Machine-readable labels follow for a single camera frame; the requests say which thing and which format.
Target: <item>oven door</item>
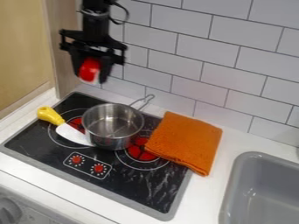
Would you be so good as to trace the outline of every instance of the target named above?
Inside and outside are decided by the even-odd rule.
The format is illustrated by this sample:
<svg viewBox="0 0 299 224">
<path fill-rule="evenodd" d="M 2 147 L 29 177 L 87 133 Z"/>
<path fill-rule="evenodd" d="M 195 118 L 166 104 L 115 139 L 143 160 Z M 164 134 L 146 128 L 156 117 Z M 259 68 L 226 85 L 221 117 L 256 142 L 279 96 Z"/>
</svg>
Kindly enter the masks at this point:
<svg viewBox="0 0 299 224">
<path fill-rule="evenodd" d="M 79 224 L 0 186 L 1 224 Z"/>
</svg>

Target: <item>orange cloth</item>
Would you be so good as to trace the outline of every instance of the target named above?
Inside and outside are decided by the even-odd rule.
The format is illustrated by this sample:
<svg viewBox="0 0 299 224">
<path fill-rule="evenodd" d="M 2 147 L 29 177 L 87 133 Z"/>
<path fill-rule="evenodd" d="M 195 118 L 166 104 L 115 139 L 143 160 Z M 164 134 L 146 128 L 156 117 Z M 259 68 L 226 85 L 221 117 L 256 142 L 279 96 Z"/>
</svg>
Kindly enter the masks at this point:
<svg viewBox="0 0 299 224">
<path fill-rule="evenodd" d="M 145 149 L 207 176 L 221 135 L 222 129 L 211 124 L 166 112 Z"/>
</svg>

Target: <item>white knife blade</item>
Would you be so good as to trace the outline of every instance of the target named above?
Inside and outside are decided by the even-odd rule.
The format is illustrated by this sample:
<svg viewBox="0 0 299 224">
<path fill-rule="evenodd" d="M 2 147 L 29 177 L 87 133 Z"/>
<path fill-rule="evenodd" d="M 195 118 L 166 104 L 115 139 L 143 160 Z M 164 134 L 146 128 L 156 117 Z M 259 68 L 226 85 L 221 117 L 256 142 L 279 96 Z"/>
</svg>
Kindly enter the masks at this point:
<svg viewBox="0 0 299 224">
<path fill-rule="evenodd" d="M 77 129 L 73 128 L 67 123 L 60 124 L 60 126 L 56 128 L 56 133 L 71 142 L 86 146 L 93 146 L 87 141 L 87 138 L 83 133 L 79 132 Z"/>
</svg>

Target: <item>wooden cabinet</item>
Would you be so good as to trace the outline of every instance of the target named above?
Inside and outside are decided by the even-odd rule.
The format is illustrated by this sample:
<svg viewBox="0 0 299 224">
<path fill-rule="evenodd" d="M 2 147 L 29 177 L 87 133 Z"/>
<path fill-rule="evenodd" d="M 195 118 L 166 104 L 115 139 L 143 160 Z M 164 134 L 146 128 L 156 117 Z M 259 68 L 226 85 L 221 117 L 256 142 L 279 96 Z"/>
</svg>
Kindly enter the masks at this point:
<svg viewBox="0 0 299 224">
<path fill-rule="evenodd" d="M 52 85 L 48 43 L 42 1 L 1 1 L 0 119 L 16 109 L 11 106 L 14 103 L 27 95 L 34 97 L 33 91 L 45 91 Z"/>
</svg>

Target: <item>black cable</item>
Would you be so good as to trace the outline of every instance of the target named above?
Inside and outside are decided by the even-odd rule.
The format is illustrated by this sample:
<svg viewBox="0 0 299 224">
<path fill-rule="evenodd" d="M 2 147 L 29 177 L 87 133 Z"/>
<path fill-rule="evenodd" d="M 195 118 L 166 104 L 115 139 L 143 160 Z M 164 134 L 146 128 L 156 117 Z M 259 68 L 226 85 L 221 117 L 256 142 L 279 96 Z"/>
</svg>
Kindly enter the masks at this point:
<svg viewBox="0 0 299 224">
<path fill-rule="evenodd" d="M 123 9 L 126 13 L 126 17 L 122 22 L 118 22 L 110 16 L 109 16 L 109 19 L 116 25 L 123 25 L 123 24 L 127 23 L 129 20 L 129 11 L 125 7 L 123 7 L 121 4 L 117 3 L 116 1 L 111 1 L 111 4 Z"/>
</svg>

